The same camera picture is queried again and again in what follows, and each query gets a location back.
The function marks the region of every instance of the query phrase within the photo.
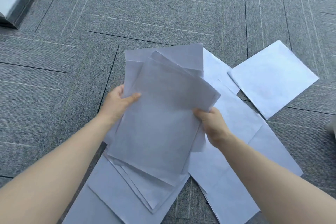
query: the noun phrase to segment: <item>skin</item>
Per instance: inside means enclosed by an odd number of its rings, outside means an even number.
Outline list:
[[[1,223],[57,223],[106,133],[140,97],[122,98],[123,89],[111,91],[94,119],[0,189]],[[194,114],[268,220],[336,223],[335,199],[246,145],[216,108]]]

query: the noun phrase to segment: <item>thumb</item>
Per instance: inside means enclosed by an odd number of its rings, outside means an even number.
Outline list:
[[[207,118],[207,116],[208,116],[208,113],[207,112],[205,112],[205,111],[203,111],[203,110],[201,110],[200,108],[194,108],[193,110],[192,110],[192,112],[194,113],[194,115],[198,118],[198,119],[200,119],[200,120],[205,120],[206,118]]]
[[[133,93],[131,96],[124,98],[124,101],[127,103],[127,106],[133,104],[134,102],[138,101],[140,98],[141,93]]]

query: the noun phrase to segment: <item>hand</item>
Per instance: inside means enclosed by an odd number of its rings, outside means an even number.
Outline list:
[[[203,122],[208,140],[216,148],[218,148],[226,138],[233,135],[225,123],[221,112],[217,108],[212,107],[209,112],[195,108],[193,112],[194,115]]]
[[[124,85],[120,85],[110,91],[97,116],[108,119],[113,125],[121,118],[127,107],[136,102],[141,96],[140,93],[134,93],[128,98],[122,98],[123,93]]]

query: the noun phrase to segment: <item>forearm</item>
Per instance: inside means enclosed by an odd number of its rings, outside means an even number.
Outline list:
[[[111,128],[99,116],[0,190],[2,223],[56,223]]]
[[[336,223],[336,200],[231,135],[219,147],[273,223]]]

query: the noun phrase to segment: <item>carpeted floor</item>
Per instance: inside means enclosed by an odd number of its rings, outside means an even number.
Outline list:
[[[303,177],[336,198],[325,130],[336,114],[336,0],[35,0],[19,30],[0,28],[0,186],[95,116],[123,82],[124,50],[203,43],[234,67],[278,39],[320,80],[268,124]],[[190,179],[163,223],[217,220]]]

